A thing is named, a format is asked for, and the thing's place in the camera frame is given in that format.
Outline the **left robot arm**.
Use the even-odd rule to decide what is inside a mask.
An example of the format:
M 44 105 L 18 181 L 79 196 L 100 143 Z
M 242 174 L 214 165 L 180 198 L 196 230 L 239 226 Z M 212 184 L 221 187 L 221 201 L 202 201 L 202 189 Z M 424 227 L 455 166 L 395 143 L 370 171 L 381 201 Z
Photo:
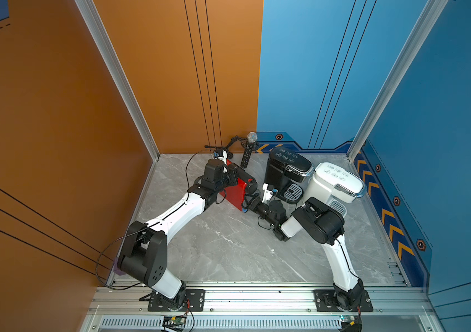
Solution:
M 168 245 L 192 219 L 217 201 L 220 193 L 249 179 L 235 163 L 210 159 L 202 176 L 166 212 L 151 221 L 132 223 L 117 258 L 117 267 L 179 309 L 186 302 L 186 284 L 167 268 Z

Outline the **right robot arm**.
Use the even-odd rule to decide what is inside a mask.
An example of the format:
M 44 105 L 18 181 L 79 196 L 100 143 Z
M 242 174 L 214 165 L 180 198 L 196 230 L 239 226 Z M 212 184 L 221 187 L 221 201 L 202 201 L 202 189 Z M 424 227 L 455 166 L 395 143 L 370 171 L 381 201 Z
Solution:
M 304 230 L 321 244 L 332 269 L 332 304 L 342 311 L 360 311 L 365 293 L 362 279 L 355 273 L 346 248 L 345 220 L 339 212 L 311 197 L 288 217 L 281 201 L 264 203 L 257 196 L 243 201 L 242 211 L 252 211 L 269 224 L 276 238 L 286 242 Z

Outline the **red coffee machine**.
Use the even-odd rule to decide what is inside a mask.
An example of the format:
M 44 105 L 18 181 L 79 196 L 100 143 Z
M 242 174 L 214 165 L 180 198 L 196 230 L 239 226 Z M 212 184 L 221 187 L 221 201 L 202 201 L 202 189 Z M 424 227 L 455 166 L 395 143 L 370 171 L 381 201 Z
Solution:
M 228 200 L 233 206 L 242 212 L 248 211 L 248 203 L 246 198 L 252 197 L 257 190 L 257 182 L 253 176 L 247 171 L 230 160 L 227 161 L 228 165 L 233 165 L 236 171 L 237 184 L 223 190 L 220 195 L 224 200 Z

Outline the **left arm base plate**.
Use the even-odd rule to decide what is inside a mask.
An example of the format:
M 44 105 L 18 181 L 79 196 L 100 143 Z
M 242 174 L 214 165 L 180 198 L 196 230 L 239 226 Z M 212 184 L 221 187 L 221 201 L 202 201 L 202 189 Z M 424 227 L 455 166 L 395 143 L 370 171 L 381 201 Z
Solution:
M 180 292 L 173 299 L 170 299 L 161 293 L 152 294 L 148 305 L 149 312 L 202 312 L 205 304 L 205 289 L 186 289 L 184 293 Z

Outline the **white coffee machine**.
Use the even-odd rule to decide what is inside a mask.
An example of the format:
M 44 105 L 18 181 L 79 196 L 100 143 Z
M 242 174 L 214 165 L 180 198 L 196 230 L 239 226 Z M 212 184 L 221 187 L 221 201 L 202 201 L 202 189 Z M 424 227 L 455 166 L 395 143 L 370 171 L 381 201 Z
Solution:
M 358 176 L 333 163 L 325 162 L 314 170 L 304 190 L 302 202 L 314 197 L 345 217 L 346 204 L 363 197 L 367 191 L 366 184 Z

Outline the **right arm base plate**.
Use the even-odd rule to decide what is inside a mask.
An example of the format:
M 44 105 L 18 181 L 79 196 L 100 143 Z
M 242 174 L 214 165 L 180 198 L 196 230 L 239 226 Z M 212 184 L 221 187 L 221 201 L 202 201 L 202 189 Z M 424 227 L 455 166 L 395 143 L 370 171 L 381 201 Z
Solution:
M 350 299 L 335 290 L 317 289 L 313 291 L 314 301 L 318 312 L 371 313 L 374 311 L 372 301 L 366 290 Z

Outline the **black coffee machine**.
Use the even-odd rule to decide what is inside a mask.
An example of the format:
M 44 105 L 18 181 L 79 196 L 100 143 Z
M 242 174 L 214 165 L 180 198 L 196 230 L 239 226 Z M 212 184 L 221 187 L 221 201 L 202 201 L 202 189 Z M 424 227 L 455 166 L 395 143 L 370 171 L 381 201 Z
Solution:
M 284 146 L 269 152 L 265 183 L 278 190 L 277 197 L 286 203 L 298 203 L 303 197 L 303 183 L 314 171 L 312 162 Z

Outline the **microphone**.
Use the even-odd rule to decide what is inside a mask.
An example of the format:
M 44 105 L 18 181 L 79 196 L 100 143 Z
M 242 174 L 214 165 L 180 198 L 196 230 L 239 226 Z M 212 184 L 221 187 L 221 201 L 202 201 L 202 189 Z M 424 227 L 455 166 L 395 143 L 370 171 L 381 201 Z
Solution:
M 239 136 L 234 136 L 228 145 L 222 147 L 225 148 L 225 150 L 228 152 L 228 159 L 232 159 L 234 157 L 234 154 L 230 152 L 230 147 L 236 143 L 239 142 L 244 149 L 242 160 L 239 164 L 243 169 L 247 168 L 251 155 L 258 150 L 258 135 L 256 132 L 251 131 L 247 134 L 246 137 L 239 137 Z M 221 147 L 216 147 L 216 146 L 211 146 L 211 145 L 205 145 L 205 149 L 213 149 L 215 151 L 216 148 L 221 148 Z

